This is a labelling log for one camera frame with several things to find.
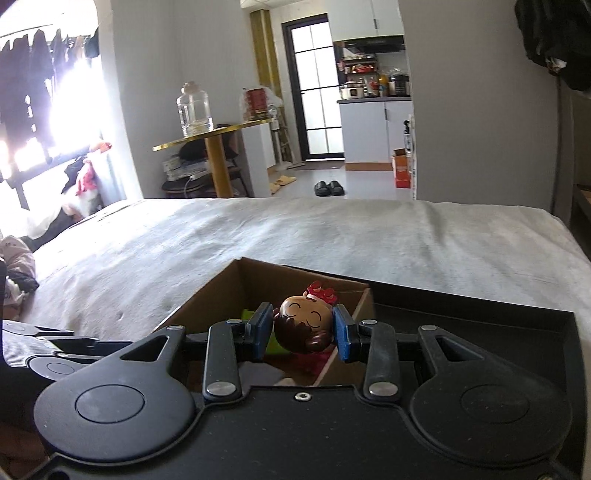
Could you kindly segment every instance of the door mat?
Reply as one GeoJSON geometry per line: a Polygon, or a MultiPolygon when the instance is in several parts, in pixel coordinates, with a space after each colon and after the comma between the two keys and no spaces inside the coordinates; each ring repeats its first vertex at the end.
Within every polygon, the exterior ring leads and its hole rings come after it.
{"type": "Polygon", "coordinates": [[[337,170],[344,166],[344,160],[318,160],[307,161],[301,167],[294,168],[294,170],[337,170]]]}

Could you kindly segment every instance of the white bed sheet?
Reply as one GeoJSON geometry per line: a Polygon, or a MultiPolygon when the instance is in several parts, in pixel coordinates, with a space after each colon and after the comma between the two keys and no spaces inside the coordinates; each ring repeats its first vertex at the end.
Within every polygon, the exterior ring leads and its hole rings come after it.
{"type": "MultiPolygon", "coordinates": [[[[343,199],[120,202],[35,257],[41,287],[23,321],[102,339],[149,334],[229,261],[250,257],[572,311],[586,364],[591,359],[591,264],[559,220],[527,207],[343,199]]],[[[587,442],[587,453],[590,447],[587,442]]],[[[587,466],[585,478],[590,473],[587,466]]]]}

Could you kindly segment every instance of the table leg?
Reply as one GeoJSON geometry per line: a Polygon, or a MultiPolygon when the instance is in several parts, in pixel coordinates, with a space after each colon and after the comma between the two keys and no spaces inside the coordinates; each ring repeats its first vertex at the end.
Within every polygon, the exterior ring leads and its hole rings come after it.
{"type": "Polygon", "coordinates": [[[207,159],[212,171],[213,185],[216,189],[217,198],[231,199],[234,197],[234,190],[230,184],[230,174],[226,166],[226,155],[223,151],[222,136],[209,137],[205,139],[207,148],[207,159]]]}

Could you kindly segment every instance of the doll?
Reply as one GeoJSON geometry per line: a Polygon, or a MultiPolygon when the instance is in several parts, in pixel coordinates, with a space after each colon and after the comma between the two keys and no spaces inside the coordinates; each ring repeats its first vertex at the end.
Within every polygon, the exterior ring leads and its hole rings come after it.
{"type": "Polygon", "coordinates": [[[317,353],[332,342],[332,309],[337,302],[332,288],[315,281],[302,296],[290,297],[275,315],[275,337],[292,353],[317,353]]]}

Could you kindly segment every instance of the white rice cooker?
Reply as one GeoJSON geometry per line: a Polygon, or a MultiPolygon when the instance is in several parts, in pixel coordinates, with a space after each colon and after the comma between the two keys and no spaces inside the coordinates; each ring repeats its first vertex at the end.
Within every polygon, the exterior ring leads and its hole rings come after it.
{"type": "Polygon", "coordinates": [[[361,82],[347,82],[341,85],[340,97],[343,100],[365,98],[365,85],[361,82]]]}

